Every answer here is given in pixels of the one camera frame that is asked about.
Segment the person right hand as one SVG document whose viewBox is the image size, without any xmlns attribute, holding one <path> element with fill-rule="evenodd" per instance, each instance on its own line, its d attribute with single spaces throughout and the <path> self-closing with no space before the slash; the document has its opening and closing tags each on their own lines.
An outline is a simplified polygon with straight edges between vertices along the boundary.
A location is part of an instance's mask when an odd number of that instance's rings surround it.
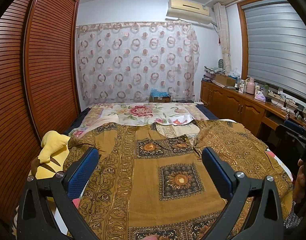
<svg viewBox="0 0 306 240">
<path fill-rule="evenodd" d="M 297 177 L 295 180 L 295 186 L 293 189 L 293 201 L 295 203 L 300 203 L 305 195 L 305 185 L 306 185 L 306 177 L 303 173 L 304 170 L 304 161 L 299 159 L 298 161 L 299 170 L 297 173 Z"/>
</svg>

